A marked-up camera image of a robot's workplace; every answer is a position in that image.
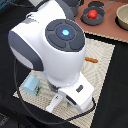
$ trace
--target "white robot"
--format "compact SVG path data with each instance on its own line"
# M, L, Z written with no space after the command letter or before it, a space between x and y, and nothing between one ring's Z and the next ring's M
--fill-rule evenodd
M47 111L66 99L80 113L92 102L94 87L81 73L86 37L73 12L62 0L40 3L9 32L9 46L16 59L38 71L56 92Z

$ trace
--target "table surface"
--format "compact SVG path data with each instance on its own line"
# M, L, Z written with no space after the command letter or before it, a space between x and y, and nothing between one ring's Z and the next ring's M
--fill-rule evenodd
M104 8L105 16L104 16L103 22L96 26L90 26L90 25L83 23L80 20L80 18L83 15L84 9L88 7L88 4L91 1L92 0L85 0L84 4L79 7L78 15L75 18L76 23L78 23L81 26L81 28L85 31L85 33L90 33L93 35L98 35L101 37L106 37L106 38L115 39L115 40L128 43L128 36L127 36L128 31L120 28L115 22L117 9L122 5L128 4L128 2L127 3L114 2L110 4L109 6L105 7ZM105 0L102 2L105 5L109 3L110 1Z
M22 0L19 4L30 5L27 0ZM2 17L0 18L0 105L27 116L30 115L22 106L20 100L13 97L16 91L13 77L14 56L8 46L7 37L9 30L23 21L25 15L30 11L31 9L28 8L13 7L11 10L0 15L0 17ZM115 45L91 128L127 128L128 44L87 33L86 37ZM23 82L29 72L29 69L18 64L18 85ZM45 121L61 121L61 119L52 114L42 111L28 103L26 104L36 116ZM75 128L75 126L70 123L52 126L52 128L54 127Z

